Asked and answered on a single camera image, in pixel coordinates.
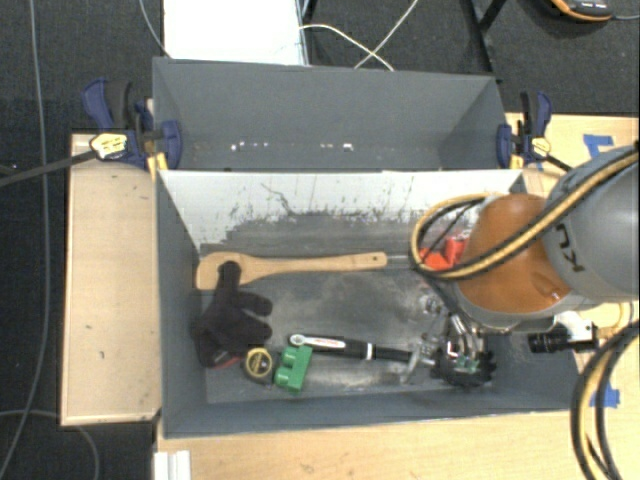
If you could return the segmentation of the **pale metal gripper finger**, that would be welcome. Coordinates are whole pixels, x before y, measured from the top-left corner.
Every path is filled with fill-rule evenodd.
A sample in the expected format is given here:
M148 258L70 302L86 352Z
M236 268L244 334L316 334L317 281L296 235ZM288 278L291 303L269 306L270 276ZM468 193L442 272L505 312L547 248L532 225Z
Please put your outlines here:
M433 320L420 335L414 347L414 352L416 354L435 354L440 348L441 327L441 320Z
M423 353L420 349L416 349L410 353L407 366L399 375L399 382L401 384L407 384L413 374L419 368L432 368L435 365L435 360Z

